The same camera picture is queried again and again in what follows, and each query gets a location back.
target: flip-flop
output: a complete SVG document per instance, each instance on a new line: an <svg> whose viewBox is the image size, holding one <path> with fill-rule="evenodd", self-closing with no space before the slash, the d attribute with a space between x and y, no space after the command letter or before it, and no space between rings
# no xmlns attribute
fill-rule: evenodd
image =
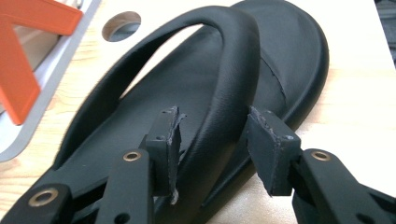
<svg viewBox="0 0 396 224"><path fill-rule="evenodd" d="M260 37L246 12L256 19ZM212 27L189 37L121 97L166 39L196 23ZM78 111L53 166L28 192L65 184L77 208L96 202L114 156L139 148L157 114L177 105L187 114L180 123L178 198L176 203L157 198L155 220L206 221L254 172L243 135L238 144L253 98L259 110L271 109L295 127L318 98L327 66L318 25L289 3L246 1L194 10L165 24L113 66Z"/></svg>

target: hole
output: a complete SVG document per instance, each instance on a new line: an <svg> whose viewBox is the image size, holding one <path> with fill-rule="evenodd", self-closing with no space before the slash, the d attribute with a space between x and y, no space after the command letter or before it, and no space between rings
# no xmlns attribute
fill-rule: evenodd
<svg viewBox="0 0 396 224"><path fill-rule="evenodd" d="M330 155L325 152L314 151L311 155L319 161L329 161L331 159Z"/></svg>
<svg viewBox="0 0 396 224"><path fill-rule="evenodd" d="M114 223L116 224L124 224L127 223L131 219L131 217L126 213L121 213L116 218L114 218Z"/></svg>
<svg viewBox="0 0 396 224"><path fill-rule="evenodd" d="M126 153L123 158L125 161L137 161L142 155L138 152L128 152Z"/></svg>
<svg viewBox="0 0 396 224"><path fill-rule="evenodd" d="M358 214L356 214L356 217L357 217L358 220L359 220L360 222L362 222L362 223L365 223L365 224L375 224L375 221L374 221L371 217L366 216L366 215L364 215L364 214L358 213Z"/></svg>
<svg viewBox="0 0 396 224"><path fill-rule="evenodd" d="M52 202L56 197L58 197L57 189L44 189L29 200L29 205L32 207L43 206Z"/></svg>
<svg viewBox="0 0 396 224"><path fill-rule="evenodd" d="M165 136L157 136L157 137L155 137L155 139L157 139L157 140L165 140Z"/></svg>
<svg viewBox="0 0 396 224"><path fill-rule="evenodd" d="M109 42L118 42L133 35L140 27L141 18L133 11L122 12L106 22L102 37Z"/></svg>

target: clamp jaw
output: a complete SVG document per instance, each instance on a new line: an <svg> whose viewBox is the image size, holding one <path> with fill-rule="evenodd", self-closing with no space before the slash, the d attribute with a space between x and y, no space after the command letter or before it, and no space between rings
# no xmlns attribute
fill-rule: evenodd
<svg viewBox="0 0 396 224"><path fill-rule="evenodd" d="M247 148L270 196L290 196L299 223L396 223L396 200L361 185L332 153L301 150L271 111L251 107Z"/></svg>
<svg viewBox="0 0 396 224"><path fill-rule="evenodd" d="M100 200L76 209L79 202L68 186L48 184L29 189L1 223L153 223L153 196L177 200L178 125L183 118L176 106L161 111L139 148L114 158L105 189L93 190L83 201L102 193Z"/></svg>

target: wooden surface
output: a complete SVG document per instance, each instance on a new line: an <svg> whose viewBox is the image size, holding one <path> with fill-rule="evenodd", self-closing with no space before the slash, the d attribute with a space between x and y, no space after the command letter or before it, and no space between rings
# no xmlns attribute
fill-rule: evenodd
<svg viewBox="0 0 396 224"><path fill-rule="evenodd" d="M181 12L236 1L104 0L29 146L0 163L0 219L50 167L69 122L108 68L137 41ZM328 150L364 185L396 196L396 73L373 0L292 0L322 27L330 48L326 86L297 131L303 148ZM116 43L102 28L116 14L137 12L142 25ZM150 64L177 42L171 41ZM290 198L269 198L254 176L210 223L294 223Z"/></svg>

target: orange object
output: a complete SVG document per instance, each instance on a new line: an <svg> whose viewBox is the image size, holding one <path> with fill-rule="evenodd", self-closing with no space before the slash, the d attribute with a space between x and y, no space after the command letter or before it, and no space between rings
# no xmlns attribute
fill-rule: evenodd
<svg viewBox="0 0 396 224"><path fill-rule="evenodd" d="M71 35L82 12L53 0L0 0L0 102L15 124L22 124L40 87L13 25Z"/></svg>

